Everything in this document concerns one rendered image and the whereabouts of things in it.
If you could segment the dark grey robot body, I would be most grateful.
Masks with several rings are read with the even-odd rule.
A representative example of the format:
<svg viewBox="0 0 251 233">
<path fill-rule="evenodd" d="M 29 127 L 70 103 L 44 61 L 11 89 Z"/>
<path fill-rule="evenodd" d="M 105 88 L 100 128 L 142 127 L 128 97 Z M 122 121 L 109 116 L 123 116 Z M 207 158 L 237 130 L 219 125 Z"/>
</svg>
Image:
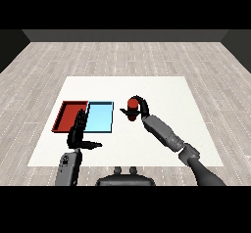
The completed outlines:
<svg viewBox="0 0 251 233">
<path fill-rule="evenodd" d="M 122 174 L 122 168 L 116 166 L 114 173 L 99 178 L 96 186 L 155 186 L 152 178 L 139 175 L 135 166 L 129 168 L 129 174 Z"/>
</svg>

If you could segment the red shallow open box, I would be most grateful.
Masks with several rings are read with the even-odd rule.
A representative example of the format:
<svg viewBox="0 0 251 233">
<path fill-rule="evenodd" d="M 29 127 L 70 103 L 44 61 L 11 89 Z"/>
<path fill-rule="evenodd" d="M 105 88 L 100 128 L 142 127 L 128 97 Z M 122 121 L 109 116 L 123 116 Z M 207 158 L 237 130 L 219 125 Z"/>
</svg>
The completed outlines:
<svg viewBox="0 0 251 233">
<path fill-rule="evenodd" d="M 52 132 L 69 133 L 75 124 L 75 118 L 79 110 L 87 110 L 87 101 L 64 101 L 57 114 Z"/>
</svg>

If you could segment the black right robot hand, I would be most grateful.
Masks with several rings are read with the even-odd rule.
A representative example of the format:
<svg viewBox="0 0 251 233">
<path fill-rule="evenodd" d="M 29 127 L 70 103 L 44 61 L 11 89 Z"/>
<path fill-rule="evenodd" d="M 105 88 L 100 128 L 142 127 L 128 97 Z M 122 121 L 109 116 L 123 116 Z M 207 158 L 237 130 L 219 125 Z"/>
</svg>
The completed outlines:
<svg viewBox="0 0 251 233">
<path fill-rule="evenodd" d="M 139 96 L 132 96 L 131 98 L 136 99 L 138 101 L 138 116 L 149 117 L 150 116 L 149 108 L 146 100 Z M 127 109 L 126 110 L 121 109 L 121 112 L 123 112 L 126 116 L 128 116 Z"/>
</svg>

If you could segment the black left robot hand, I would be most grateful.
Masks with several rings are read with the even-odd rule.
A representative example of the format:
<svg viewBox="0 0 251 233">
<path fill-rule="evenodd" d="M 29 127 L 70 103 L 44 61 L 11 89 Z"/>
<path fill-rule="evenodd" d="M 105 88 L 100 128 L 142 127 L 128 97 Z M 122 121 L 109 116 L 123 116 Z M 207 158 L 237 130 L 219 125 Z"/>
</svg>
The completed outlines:
<svg viewBox="0 0 251 233">
<path fill-rule="evenodd" d="M 84 141 L 83 132 L 86 127 L 87 115 L 83 109 L 80 109 L 75 117 L 75 123 L 71 127 L 68 134 L 67 144 L 70 149 L 87 149 L 92 150 L 97 147 L 102 147 L 101 143 Z"/>
</svg>

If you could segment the small red can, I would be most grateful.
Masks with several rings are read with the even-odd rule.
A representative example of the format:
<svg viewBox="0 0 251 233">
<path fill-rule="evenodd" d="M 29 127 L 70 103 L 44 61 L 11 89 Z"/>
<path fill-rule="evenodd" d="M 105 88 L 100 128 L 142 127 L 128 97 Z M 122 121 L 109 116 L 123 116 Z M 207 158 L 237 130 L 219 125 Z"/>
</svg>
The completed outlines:
<svg viewBox="0 0 251 233">
<path fill-rule="evenodd" d="M 130 121 L 135 121 L 138 116 L 138 101 L 136 99 L 131 98 L 127 101 L 127 111 L 127 118 Z"/>
</svg>

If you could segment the light blue shallow open box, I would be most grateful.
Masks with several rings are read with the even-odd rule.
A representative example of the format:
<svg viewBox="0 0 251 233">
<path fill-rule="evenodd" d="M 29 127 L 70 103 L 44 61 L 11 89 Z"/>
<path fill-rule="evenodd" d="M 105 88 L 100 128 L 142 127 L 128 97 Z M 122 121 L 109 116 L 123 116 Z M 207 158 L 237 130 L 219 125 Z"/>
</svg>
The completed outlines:
<svg viewBox="0 0 251 233">
<path fill-rule="evenodd" d="M 87 108 L 86 133 L 111 133 L 114 103 L 111 101 L 91 101 Z"/>
</svg>

